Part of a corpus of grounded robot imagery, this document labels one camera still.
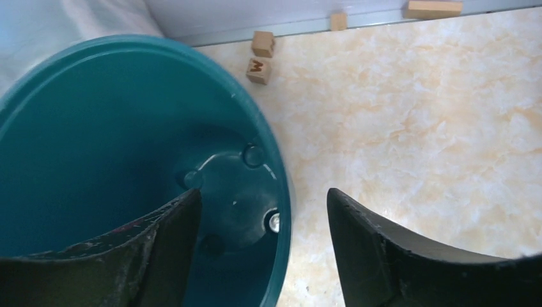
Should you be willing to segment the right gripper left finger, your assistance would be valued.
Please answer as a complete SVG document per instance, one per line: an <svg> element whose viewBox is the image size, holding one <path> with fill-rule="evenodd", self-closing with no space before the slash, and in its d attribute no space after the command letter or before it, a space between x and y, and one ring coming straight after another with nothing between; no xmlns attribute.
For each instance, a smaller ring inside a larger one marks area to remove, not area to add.
<svg viewBox="0 0 542 307"><path fill-rule="evenodd" d="M1 259L2 306L180 306L201 220L191 189L61 251Z"/></svg>

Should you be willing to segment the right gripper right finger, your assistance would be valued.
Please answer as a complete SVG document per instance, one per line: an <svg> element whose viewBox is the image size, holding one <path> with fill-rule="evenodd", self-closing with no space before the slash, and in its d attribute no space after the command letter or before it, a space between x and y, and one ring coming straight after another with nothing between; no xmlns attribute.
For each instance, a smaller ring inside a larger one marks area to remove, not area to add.
<svg viewBox="0 0 542 307"><path fill-rule="evenodd" d="M541 256L505 259L456 248L327 193L347 306L540 306Z"/></svg>

